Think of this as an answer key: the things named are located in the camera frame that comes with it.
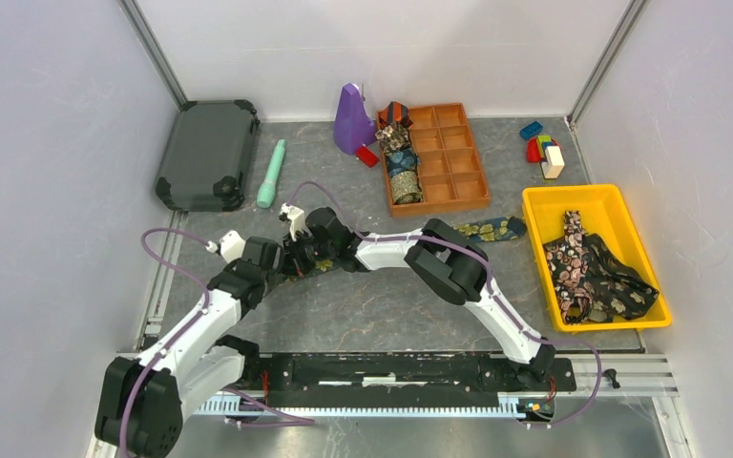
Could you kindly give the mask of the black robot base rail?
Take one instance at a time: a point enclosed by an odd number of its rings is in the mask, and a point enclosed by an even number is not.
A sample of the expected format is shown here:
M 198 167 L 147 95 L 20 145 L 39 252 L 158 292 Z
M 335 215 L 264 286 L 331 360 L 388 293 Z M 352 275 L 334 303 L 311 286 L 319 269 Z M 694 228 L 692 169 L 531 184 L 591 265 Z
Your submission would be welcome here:
M 576 390 L 557 358 L 542 377 L 491 352 L 271 353 L 246 361 L 231 384 L 268 406 L 310 408 L 491 407 L 500 393 Z

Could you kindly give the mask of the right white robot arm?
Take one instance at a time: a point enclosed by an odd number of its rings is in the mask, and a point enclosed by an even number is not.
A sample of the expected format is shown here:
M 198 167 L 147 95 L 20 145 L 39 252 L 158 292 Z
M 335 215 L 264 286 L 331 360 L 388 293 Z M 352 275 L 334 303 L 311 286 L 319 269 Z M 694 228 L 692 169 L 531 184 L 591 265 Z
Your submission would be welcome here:
M 441 300 L 465 307 L 492 334 L 513 363 L 515 381 L 537 389 L 552 375 L 555 347 L 532 328 L 502 293 L 487 254 L 440 219 L 400 234 L 364 235 L 329 207 L 310 213 L 283 205 L 284 273 L 308 275 L 330 260 L 347 272 L 390 268 L 413 271 Z

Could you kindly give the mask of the navy yellow floral tie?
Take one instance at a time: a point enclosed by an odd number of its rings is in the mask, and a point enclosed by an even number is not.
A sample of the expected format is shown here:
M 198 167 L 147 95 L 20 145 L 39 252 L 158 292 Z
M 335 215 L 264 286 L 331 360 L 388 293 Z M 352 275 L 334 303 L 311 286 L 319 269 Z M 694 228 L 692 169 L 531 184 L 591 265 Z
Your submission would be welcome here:
M 499 217 L 455 225 L 454 229 L 475 243 L 508 241 L 523 238 L 528 228 L 518 217 Z M 343 269 L 343 263 L 332 259 L 317 259 L 304 266 L 300 278 L 312 277 L 326 272 Z

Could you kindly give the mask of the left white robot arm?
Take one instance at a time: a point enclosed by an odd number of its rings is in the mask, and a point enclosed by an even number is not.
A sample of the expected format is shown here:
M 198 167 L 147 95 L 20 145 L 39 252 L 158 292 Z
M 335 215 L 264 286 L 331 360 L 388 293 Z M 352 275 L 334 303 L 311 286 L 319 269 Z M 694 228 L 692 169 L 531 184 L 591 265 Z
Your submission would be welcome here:
M 283 264 L 280 243 L 230 232 L 206 248 L 224 268 L 201 287 L 190 311 L 157 343 L 134 358 L 117 356 L 105 371 L 94 423 L 96 439 L 124 455 L 165 457 L 187 418 L 222 387 L 250 388 L 261 362 L 256 345 L 226 331 L 257 307 Z

